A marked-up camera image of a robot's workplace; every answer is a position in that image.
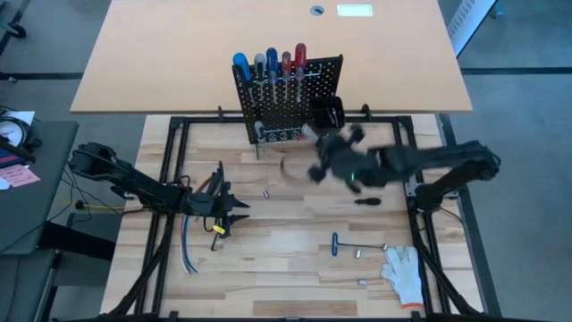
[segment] pink paper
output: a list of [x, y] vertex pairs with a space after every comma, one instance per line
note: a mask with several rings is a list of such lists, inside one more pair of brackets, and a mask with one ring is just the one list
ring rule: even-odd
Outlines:
[[40, 179], [23, 165], [12, 165], [0, 169], [0, 178], [8, 181], [13, 187], [38, 182]]

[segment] wooden desk surface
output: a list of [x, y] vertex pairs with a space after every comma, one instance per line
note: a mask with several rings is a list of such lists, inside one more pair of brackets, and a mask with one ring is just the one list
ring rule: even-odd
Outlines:
[[[252, 64], [268, 47], [294, 55], [299, 42], [308, 58], [344, 55], [337, 94], [347, 110], [472, 109], [436, 0], [376, 0], [372, 17], [337, 14], [338, 4], [363, 3], [112, 1], [71, 111], [239, 111], [232, 56]], [[315, 4], [322, 16], [310, 13]]]
[[[143, 132], [136, 167], [155, 178], [169, 118], [148, 116]], [[441, 145], [433, 115], [415, 115], [414, 122], [419, 147]], [[393, 143], [389, 125], [365, 124], [365, 130], [366, 139], [360, 147]], [[296, 144], [295, 150], [302, 154], [300, 145]], [[309, 157], [313, 152], [307, 152], [298, 161], [290, 161], [287, 168], [303, 174], [307, 161], [313, 159]], [[410, 245], [402, 187], [390, 184], [383, 190], [365, 191], [364, 197], [381, 195], [383, 203], [358, 207], [344, 185], [331, 177], [320, 186], [289, 185], [279, 174], [279, 156], [277, 148], [268, 146], [257, 161], [244, 124], [190, 126], [183, 174], [188, 174], [196, 187], [222, 160], [226, 178], [232, 182], [231, 192], [251, 206], [233, 213], [251, 218], [235, 224], [232, 237], [217, 252], [210, 251], [213, 235], [203, 231], [201, 221], [190, 221], [189, 254], [198, 275], [186, 275], [181, 268], [181, 217], [176, 219], [161, 315], [178, 310], [181, 317], [409, 317], [409, 311], [400, 307], [398, 296], [380, 277], [385, 261], [380, 251], [363, 249], [359, 259], [354, 258], [352, 248], [340, 248], [337, 258], [330, 254], [332, 232], [340, 235], [341, 242]], [[442, 174], [431, 171], [425, 179], [430, 182]], [[262, 190], [268, 190], [270, 199], [262, 196]], [[444, 206], [458, 213], [454, 203]], [[128, 204], [128, 208], [137, 207], [137, 202]], [[433, 218], [445, 273], [469, 303], [482, 308], [461, 224], [444, 213]], [[139, 275], [149, 222], [149, 213], [123, 218], [102, 312], [112, 309]], [[358, 285], [358, 279], [367, 280], [367, 286]], [[152, 278], [147, 294], [153, 294], [154, 281]], [[433, 294], [438, 310], [436, 292]], [[147, 297], [147, 310], [151, 297]]]

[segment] gray carpet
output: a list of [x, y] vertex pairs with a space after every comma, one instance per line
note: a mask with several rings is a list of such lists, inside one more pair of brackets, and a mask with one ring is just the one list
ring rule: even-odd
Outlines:
[[[21, 1], [10, 1], [0, 16], [13, 17]], [[0, 71], [83, 72], [109, 2], [31, 0], [21, 20], [29, 37], [10, 41], [0, 56]], [[439, 3], [448, 20], [460, 0]], [[485, 21], [459, 58], [462, 67], [572, 66], [572, 1], [502, 4], [506, 15]], [[493, 182], [470, 187], [502, 313], [570, 320], [572, 217], [565, 194], [571, 177], [567, 138], [572, 134], [572, 76], [469, 76], [465, 82], [475, 111], [451, 117], [458, 141], [479, 139], [503, 159]], [[78, 80], [2, 81], [0, 104], [37, 110], [45, 120], [75, 120], [80, 124], [76, 143], [108, 144], [133, 162], [144, 116], [71, 115], [78, 85]], [[110, 205], [121, 204], [108, 184], [82, 180], [80, 185]], [[69, 190], [62, 186], [54, 211], [68, 201]], [[116, 226], [93, 220], [82, 229], [113, 232]], [[103, 297], [106, 264], [95, 269], [74, 259], [67, 263], [84, 272], [87, 286], [63, 288], [52, 317], [94, 317]], [[81, 277], [77, 273], [70, 276]]]

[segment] blue screwdriver handle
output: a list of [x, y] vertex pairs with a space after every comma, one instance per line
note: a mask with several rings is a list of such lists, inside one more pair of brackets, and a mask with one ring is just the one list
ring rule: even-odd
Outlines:
[[242, 53], [236, 53], [232, 57], [232, 63], [239, 68], [240, 77], [250, 83], [252, 75], [250, 74], [250, 67], [248, 67], [247, 57]]
[[266, 50], [266, 62], [268, 63], [268, 76], [270, 82], [276, 82], [276, 75], [278, 74], [278, 52], [275, 48], [270, 47]]
[[332, 234], [332, 256], [338, 256], [338, 233]]

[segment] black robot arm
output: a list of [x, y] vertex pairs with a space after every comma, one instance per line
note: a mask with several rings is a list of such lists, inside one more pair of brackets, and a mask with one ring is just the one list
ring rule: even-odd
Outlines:
[[[70, 168], [75, 174], [93, 181], [109, 181], [115, 185], [113, 191], [132, 193], [144, 208], [160, 214], [224, 218], [233, 207], [248, 207], [229, 194], [231, 184], [224, 181], [221, 163], [209, 185], [209, 188], [219, 185], [221, 188], [193, 192], [181, 182], [161, 184], [130, 163], [118, 159], [111, 148], [98, 143], [82, 144], [72, 154]], [[215, 196], [215, 191], [219, 191], [219, 195]]]
[[420, 202], [434, 203], [439, 196], [468, 182], [491, 180], [499, 171], [499, 158], [475, 140], [455, 147], [387, 146], [369, 148], [366, 153], [353, 149], [353, 144], [364, 137], [361, 127], [354, 124], [347, 140], [338, 134], [317, 139], [315, 146], [320, 164], [308, 170], [310, 178], [320, 182], [331, 169], [333, 176], [342, 179], [353, 192], [360, 193], [360, 186], [384, 187], [388, 182], [407, 179], [424, 169], [451, 167], [448, 174], [431, 184], [429, 191], [427, 185], [418, 187], [417, 196], [426, 194], [423, 199], [427, 200]]

